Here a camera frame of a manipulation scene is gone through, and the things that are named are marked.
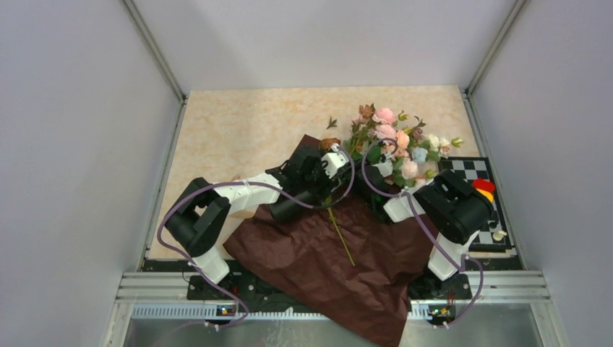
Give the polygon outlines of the brown small rose stem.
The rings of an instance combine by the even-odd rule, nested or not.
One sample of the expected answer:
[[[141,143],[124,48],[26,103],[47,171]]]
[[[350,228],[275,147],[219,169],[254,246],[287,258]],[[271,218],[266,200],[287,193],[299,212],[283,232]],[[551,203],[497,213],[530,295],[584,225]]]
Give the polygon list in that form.
[[[319,149],[326,153],[330,149],[331,145],[334,143],[338,143],[342,146],[342,143],[339,139],[329,137],[320,141]],[[348,246],[346,239],[341,231],[340,224],[333,209],[336,205],[341,203],[351,192],[356,174],[356,164],[354,163],[351,154],[347,151],[347,149],[344,148],[344,146],[342,147],[346,155],[348,156],[349,166],[344,174],[340,175],[337,178],[334,178],[337,181],[337,187],[324,200],[324,206],[327,208],[329,221],[332,223],[333,228],[338,235],[338,238],[340,240],[341,245],[343,246],[344,252],[346,253],[349,263],[352,267],[355,267],[356,262],[351,254],[350,247]]]

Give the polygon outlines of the black cylindrical vase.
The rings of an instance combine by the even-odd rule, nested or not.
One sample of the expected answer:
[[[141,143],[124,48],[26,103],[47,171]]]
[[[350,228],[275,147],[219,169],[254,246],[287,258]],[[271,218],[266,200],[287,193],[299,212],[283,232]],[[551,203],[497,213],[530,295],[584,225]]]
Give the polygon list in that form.
[[[294,198],[307,205],[313,205],[317,201],[317,198],[308,190],[297,193]],[[285,223],[301,214],[305,207],[292,199],[281,196],[277,202],[268,205],[268,210],[275,222]]]

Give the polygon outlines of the colourful artificial flower bunch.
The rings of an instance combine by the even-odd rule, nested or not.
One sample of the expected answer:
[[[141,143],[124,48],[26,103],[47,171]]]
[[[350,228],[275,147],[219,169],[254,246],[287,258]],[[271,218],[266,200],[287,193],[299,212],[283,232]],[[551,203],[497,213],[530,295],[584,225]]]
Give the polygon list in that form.
[[[434,165],[461,147],[463,139],[426,134],[424,120],[414,118],[414,126],[403,126],[401,123],[408,119],[405,111],[396,114],[373,103],[360,105],[350,137],[341,144],[353,158],[365,156],[371,165],[391,162],[392,171],[383,175],[388,184],[418,187],[437,175]]]

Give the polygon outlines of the red paper bouquet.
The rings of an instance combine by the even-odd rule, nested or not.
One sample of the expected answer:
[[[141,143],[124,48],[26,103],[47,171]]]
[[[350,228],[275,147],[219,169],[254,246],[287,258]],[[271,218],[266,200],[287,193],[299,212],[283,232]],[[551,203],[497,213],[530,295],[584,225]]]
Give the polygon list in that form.
[[[286,222],[259,207],[224,242],[246,269],[378,346],[400,343],[432,243],[414,218],[383,223],[359,197]]]

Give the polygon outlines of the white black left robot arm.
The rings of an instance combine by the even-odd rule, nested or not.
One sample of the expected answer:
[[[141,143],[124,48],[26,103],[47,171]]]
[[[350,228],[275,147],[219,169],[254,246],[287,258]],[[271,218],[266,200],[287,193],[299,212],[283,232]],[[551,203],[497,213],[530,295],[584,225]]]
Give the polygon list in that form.
[[[222,299],[232,280],[216,243],[229,215],[264,205],[274,221],[284,223],[306,209],[328,209],[332,204],[325,200],[342,187],[350,190],[355,173],[355,161],[339,144],[329,150],[301,146],[280,166],[248,179],[216,184],[193,179],[160,225],[202,272],[205,290]]]

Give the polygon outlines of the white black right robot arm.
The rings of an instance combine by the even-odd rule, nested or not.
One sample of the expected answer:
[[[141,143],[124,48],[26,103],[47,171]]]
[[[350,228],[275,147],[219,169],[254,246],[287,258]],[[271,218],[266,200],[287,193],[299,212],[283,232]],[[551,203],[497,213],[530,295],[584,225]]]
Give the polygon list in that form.
[[[393,194],[384,173],[390,162],[362,163],[356,170],[357,187],[372,212],[384,223],[413,219],[425,228],[426,216],[438,234],[425,234],[436,243],[424,271],[424,289],[434,298],[442,298],[453,289],[452,277],[463,267],[468,248],[479,231],[497,219],[494,211],[496,186],[493,181],[477,178],[471,183],[459,173],[445,169],[420,187],[402,188]]]

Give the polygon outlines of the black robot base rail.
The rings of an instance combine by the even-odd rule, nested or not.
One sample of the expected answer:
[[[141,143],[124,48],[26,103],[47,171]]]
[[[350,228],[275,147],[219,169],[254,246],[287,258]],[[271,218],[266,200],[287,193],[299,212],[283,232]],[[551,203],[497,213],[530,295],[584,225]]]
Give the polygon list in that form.
[[[236,260],[229,262],[230,273],[218,284],[222,289],[241,299],[250,312],[283,312],[293,308],[298,313],[313,313],[314,310],[302,304],[280,289],[265,282]],[[191,301],[222,301],[230,297],[213,288],[199,275],[184,278],[189,283],[187,298]],[[407,289],[410,299],[447,300],[451,305],[456,299],[471,299],[472,290],[465,274],[454,274],[441,281],[426,269]]]

